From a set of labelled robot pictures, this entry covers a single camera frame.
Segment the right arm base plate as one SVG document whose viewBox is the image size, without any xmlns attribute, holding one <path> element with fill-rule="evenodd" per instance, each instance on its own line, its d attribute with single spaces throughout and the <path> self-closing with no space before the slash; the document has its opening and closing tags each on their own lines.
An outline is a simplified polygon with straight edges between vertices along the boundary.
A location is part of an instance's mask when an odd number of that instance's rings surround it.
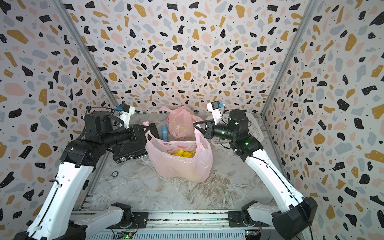
<svg viewBox="0 0 384 240">
<path fill-rule="evenodd" d="M 256 222 L 248 219 L 247 215 L 242 211 L 229 211 L 228 221 L 230 228 L 241 228 L 241 227 L 254 227 Z"/>
</svg>

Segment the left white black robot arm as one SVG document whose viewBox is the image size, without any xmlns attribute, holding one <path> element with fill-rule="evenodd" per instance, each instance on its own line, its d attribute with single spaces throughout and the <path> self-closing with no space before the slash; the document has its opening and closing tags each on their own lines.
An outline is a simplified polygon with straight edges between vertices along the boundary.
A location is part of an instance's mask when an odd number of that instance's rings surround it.
<svg viewBox="0 0 384 240">
<path fill-rule="evenodd" d="M 81 135 L 68 143 L 52 188 L 35 220 L 16 240 L 85 240 L 112 226 L 131 226 L 129 205 L 115 203 L 105 211 L 77 222 L 70 217 L 89 175 L 111 148 L 138 142 L 146 136 L 148 125 L 131 125 L 131 114 L 119 117 L 109 111 L 93 111 L 84 116 Z"/>
</svg>

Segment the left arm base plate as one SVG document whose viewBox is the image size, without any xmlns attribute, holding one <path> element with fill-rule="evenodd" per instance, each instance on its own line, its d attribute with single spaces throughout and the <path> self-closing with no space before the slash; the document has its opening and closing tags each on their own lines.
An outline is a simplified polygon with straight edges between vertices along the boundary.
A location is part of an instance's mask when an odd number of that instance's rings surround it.
<svg viewBox="0 0 384 240">
<path fill-rule="evenodd" d="M 110 226 L 112 229 L 145 229 L 149 219 L 149 212 L 131 212 L 123 214 L 122 220 Z"/>
</svg>

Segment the yellow banana bunch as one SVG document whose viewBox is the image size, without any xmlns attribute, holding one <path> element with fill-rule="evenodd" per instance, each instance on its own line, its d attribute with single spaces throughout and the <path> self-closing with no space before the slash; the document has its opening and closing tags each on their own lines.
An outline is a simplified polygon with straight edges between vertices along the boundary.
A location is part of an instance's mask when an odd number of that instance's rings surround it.
<svg viewBox="0 0 384 240">
<path fill-rule="evenodd" d="M 188 152 L 180 150 L 173 154 L 173 156 L 182 157 L 182 158 L 193 158 L 196 155 L 196 151 Z"/>
</svg>

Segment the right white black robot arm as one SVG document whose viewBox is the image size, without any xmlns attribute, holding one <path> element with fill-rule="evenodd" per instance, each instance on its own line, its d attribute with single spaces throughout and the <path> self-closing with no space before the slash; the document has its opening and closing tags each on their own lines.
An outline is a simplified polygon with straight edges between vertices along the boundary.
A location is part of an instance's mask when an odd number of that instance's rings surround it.
<svg viewBox="0 0 384 240">
<path fill-rule="evenodd" d="M 242 224 L 252 227 L 264 223 L 284 240 L 298 240 L 304 230 L 311 229 L 318 208 L 314 198 L 304 197 L 273 164 L 261 142 L 249 132 L 249 119 L 244 111 L 230 111 L 225 124 L 220 122 L 219 110 L 212 114 L 212 120 L 195 122 L 194 128 L 205 139 L 228 140 L 234 154 L 260 177 L 277 203 L 276 207 L 257 201 L 248 203 L 242 207 Z"/>
</svg>

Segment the pink plastic bag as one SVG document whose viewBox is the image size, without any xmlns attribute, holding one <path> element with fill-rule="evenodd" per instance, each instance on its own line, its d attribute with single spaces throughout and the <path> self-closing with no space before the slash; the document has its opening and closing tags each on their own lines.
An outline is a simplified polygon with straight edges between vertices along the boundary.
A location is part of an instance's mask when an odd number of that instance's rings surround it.
<svg viewBox="0 0 384 240">
<path fill-rule="evenodd" d="M 146 150 L 157 173 L 163 178 L 181 177 L 191 182 L 205 181 L 213 166 L 213 152 L 207 139 L 195 130 L 195 141 L 164 142 L 146 133 Z M 173 156 L 183 151 L 196 151 L 193 158 Z"/>
<path fill-rule="evenodd" d="M 187 106 L 171 110 L 166 106 L 160 108 L 162 111 L 169 113 L 167 118 L 167 127 L 169 133 L 176 141 L 195 141 L 194 122 L 202 121 L 202 118 L 196 116 L 194 112 Z"/>
</svg>

